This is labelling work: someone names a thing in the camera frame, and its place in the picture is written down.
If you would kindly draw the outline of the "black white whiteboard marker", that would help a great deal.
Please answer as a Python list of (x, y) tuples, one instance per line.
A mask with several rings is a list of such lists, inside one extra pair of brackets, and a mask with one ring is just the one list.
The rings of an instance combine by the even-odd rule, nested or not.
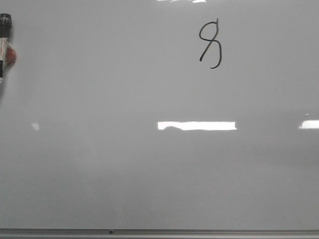
[(3, 83), (5, 70), (6, 51), (8, 40), (11, 35), (12, 18), (9, 13), (0, 14), (0, 84)]

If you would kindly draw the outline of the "red round magnet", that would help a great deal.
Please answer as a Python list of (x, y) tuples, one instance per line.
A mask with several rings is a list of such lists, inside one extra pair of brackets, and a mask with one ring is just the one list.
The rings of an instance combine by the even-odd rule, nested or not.
[(16, 51), (12, 47), (8, 47), (5, 55), (5, 66), (12, 67), (16, 62)]

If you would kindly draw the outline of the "white whiteboard with aluminium frame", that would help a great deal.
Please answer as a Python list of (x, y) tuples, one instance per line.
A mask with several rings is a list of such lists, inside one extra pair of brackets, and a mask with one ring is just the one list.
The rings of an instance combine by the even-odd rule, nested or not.
[(1, 238), (318, 238), (318, 1), (0, 10)]

